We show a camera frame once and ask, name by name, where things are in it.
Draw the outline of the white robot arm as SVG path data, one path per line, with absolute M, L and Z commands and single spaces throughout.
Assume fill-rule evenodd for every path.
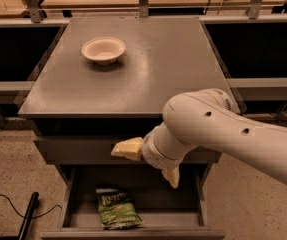
M 202 146 L 228 154 L 287 185 L 287 128 L 235 113 L 230 96 L 220 89 L 176 95 L 163 109 L 163 122 L 145 137 L 117 143 L 113 156 L 145 160 L 174 188 L 179 165 Z

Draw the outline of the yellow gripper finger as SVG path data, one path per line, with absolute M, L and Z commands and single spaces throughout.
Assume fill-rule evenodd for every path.
M 165 168 L 162 170 L 162 175 L 172 188 L 176 189 L 178 187 L 180 179 L 179 167 L 175 167 L 174 169 Z
M 124 157 L 132 161 L 140 161 L 142 158 L 142 144 L 143 139 L 141 137 L 118 142 L 113 147 L 111 155 L 116 157 Z

